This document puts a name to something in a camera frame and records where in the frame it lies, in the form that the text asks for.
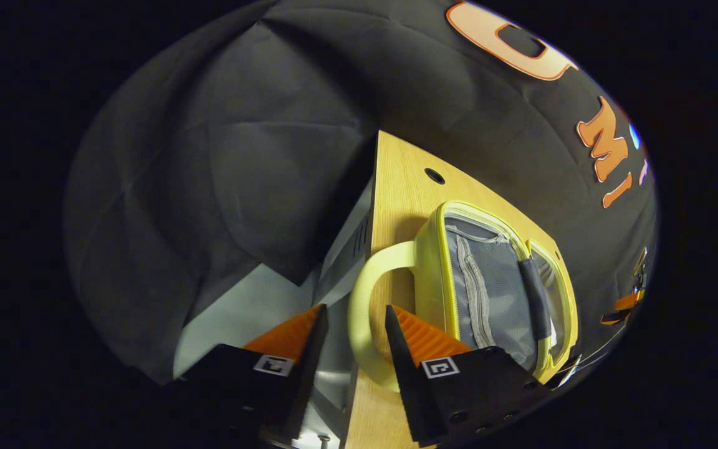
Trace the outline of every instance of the zipper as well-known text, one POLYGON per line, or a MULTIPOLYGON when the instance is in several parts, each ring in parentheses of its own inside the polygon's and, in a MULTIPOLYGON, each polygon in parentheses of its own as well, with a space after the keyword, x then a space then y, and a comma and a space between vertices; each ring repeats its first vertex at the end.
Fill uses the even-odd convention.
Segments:
POLYGON ((498 233, 498 235, 494 236, 493 238, 484 239, 484 238, 479 238, 478 236, 473 236, 468 233, 465 233, 461 229, 455 227, 453 224, 447 224, 447 225, 445 225, 445 228, 454 234, 459 234, 459 236, 462 236, 465 239, 470 239, 470 241, 477 241, 478 243, 494 243, 494 244, 509 243, 509 239, 507 239, 506 236, 502 235, 502 233, 498 233))
POLYGON ((480 218, 469 218, 466 216, 459 215, 459 213, 451 212, 450 210, 445 211, 444 218, 443 218, 443 225, 444 225, 444 219, 445 218, 452 218, 458 221, 465 222, 469 225, 474 225, 476 227, 486 229, 491 233, 496 233, 501 236, 505 236, 505 238, 508 239, 509 243, 511 244, 511 248, 514 249, 515 254, 517 254, 518 261, 524 261, 527 258, 530 258, 530 251, 526 247, 526 244, 521 241, 519 236, 512 230, 510 227, 508 227, 505 223, 500 222, 499 224, 490 224, 488 223, 489 219, 493 219, 495 221, 499 221, 499 219, 490 216, 487 219, 487 222, 483 222, 480 218))
POLYGON ((467 305, 470 309, 470 325, 473 339, 479 349, 495 346, 492 330, 489 325, 489 295, 484 283, 484 276, 470 253, 470 244, 462 236, 456 236, 456 257, 459 267, 464 273, 467 287, 467 305))
POLYGON ((509 235, 509 233, 507 232, 506 229, 498 228, 493 224, 481 223, 479 221, 475 221, 470 218, 467 218, 466 216, 461 216, 461 215, 454 214, 454 213, 446 213, 445 218, 462 221, 464 223, 467 223, 468 225, 473 225, 476 228, 482 228, 485 231, 497 234, 497 236, 495 236, 495 238, 482 239, 482 238, 477 238, 476 236, 470 236, 466 233, 463 233, 463 232, 459 231, 458 228, 456 228, 455 226, 445 225, 445 228, 449 228, 449 229, 455 228, 455 230, 451 229, 451 232, 461 233, 462 236, 464 236, 465 238, 471 239, 471 241, 477 241, 477 242, 481 242, 481 243, 491 243, 491 241, 493 241, 496 238, 499 238, 500 236, 505 238, 507 241, 512 240, 511 235, 509 235))

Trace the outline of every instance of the orange gripper pad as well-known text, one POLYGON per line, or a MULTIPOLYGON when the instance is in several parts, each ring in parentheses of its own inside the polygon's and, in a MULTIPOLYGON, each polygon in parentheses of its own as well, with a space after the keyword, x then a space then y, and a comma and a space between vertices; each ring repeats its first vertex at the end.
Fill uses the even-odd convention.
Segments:
POLYGON ((472 350, 458 339, 437 329, 433 324, 422 318, 417 318, 413 313, 406 312, 395 305, 393 305, 393 309, 398 317, 398 323, 401 324, 401 330, 404 332, 411 360, 414 361, 416 367, 419 367, 419 363, 423 360, 448 357, 472 350))
POLYGON ((616 301, 615 306, 613 306, 613 309, 616 310, 617 312, 619 312, 620 310, 632 309, 633 306, 639 302, 639 299, 641 299, 642 295, 643 295, 642 292, 636 292, 636 293, 627 295, 624 298, 618 299, 616 301))
POLYGON ((321 307, 325 307, 325 305, 317 304, 307 312, 293 316, 263 335, 257 336, 242 348, 261 354, 292 359, 297 363, 321 307))

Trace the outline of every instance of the white surface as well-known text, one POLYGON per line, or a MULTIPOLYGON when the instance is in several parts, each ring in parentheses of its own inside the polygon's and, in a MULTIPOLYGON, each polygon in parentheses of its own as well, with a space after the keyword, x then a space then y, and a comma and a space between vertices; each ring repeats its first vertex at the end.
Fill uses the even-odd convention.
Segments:
POLYGON ((328 293, 323 296, 323 298, 317 301, 317 304, 325 304, 327 305, 327 307, 330 307, 331 304, 334 304, 340 299, 347 297, 348 293, 351 293, 351 290, 353 290, 353 284, 356 282, 356 279, 359 277, 359 272, 364 266, 364 259, 356 261, 353 264, 351 270, 348 270, 348 272, 345 273, 344 276, 342 276, 342 279, 340 279, 339 282, 334 284, 334 287, 331 287, 331 290, 329 290, 328 293))
POLYGON ((318 270, 301 287, 264 264, 254 268, 182 330, 173 375, 178 377, 216 344, 242 347, 312 303, 318 270))
POLYGON ((556 338, 556 327, 553 325, 553 319, 550 318, 550 347, 558 344, 558 338, 556 338))

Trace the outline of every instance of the gray fabric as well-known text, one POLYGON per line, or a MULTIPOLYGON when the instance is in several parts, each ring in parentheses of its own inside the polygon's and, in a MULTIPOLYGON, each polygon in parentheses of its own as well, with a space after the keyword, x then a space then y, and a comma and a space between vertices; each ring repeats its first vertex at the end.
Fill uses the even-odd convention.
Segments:
POLYGON ((465 344, 469 340, 473 341, 471 347, 482 347, 482 342, 486 339, 475 335, 478 326, 473 325, 472 316, 475 309, 473 298, 484 292, 488 305, 488 308, 484 308, 484 312, 488 313, 487 323, 492 341, 496 346, 506 350, 524 369, 533 370, 537 358, 536 341, 530 328, 530 309, 517 264, 517 255, 511 243, 505 238, 484 241, 493 238, 493 233, 470 222, 467 219, 457 220, 451 217, 445 219, 448 241, 456 241, 456 258, 451 254, 451 261, 455 261, 459 267, 452 268, 454 279, 457 271, 461 273, 459 281, 456 282, 457 303, 461 305, 459 307, 461 339, 465 344), (453 232, 455 228, 459 228, 461 233, 475 236, 478 241, 458 236, 453 232), (467 271, 467 267, 473 265, 481 272, 481 288, 473 286, 475 276, 470 276, 467 271), (471 336, 464 335, 467 329, 473 332, 471 336))
MULTIPOLYGON (((379 128, 553 236, 578 298, 581 352, 616 332, 599 319, 632 287, 641 248, 656 254, 654 182, 603 210, 612 182, 596 181, 576 125, 601 96, 616 136, 629 119, 582 70, 544 82, 473 45, 445 19, 453 4, 256 2, 118 89, 80 143, 64 232, 74 288, 120 360, 165 382, 186 317, 252 264, 303 281, 370 179, 379 128)), ((526 54, 539 47, 523 29, 506 38, 526 54)), ((644 164, 646 146, 626 140, 612 180, 644 164)))
POLYGON ((473 338, 478 347, 495 346, 492 330, 489 326, 489 295, 484 284, 484 274, 470 253, 470 244, 461 235, 456 236, 459 248, 459 267, 464 273, 464 286, 467 292, 467 306, 470 310, 470 325, 473 338))
POLYGON ((561 353, 564 341, 564 315, 558 279, 556 279, 553 268, 550 267, 545 258, 539 256, 539 253, 533 252, 531 258, 536 262, 536 267, 539 269, 539 277, 542 278, 542 284, 545 286, 545 293, 547 293, 547 310, 550 313, 550 320, 553 322, 553 329, 555 329, 557 343, 550 348, 550 355, 558 357, 559 353, 561 353))

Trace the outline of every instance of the wooden board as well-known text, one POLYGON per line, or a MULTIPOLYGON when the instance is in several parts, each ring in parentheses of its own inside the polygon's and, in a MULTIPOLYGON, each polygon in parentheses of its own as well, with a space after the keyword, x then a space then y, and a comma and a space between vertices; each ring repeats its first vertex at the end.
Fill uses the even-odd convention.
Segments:
MULTIPOLYGON (((467 173, 383 131, 379 132, 375 170, 370 255, 414 239, 428 216, 445 201, 461 200, 496 214, 519 215, 511 204, 467 173), (425 173, 427 168, 439 173, 444 184, 430 179, 425 173)), ((508 224, 527 231, 547 247, 555 247, 553 239, 530 221, 515 218, 508 224)), ((566 268, 562 267, 562 272, 569 279, 566 268)), ((414 279, 409 270, 394 270, 382 276, 370 301, 373 342, 379 352, 391 360, 384 329, 387 304, 414 310, 414 279)), ((345 448, 368 447, 414 449, 418 446, 411 441, 401 395, 374 384, 358 370, 345 448)))

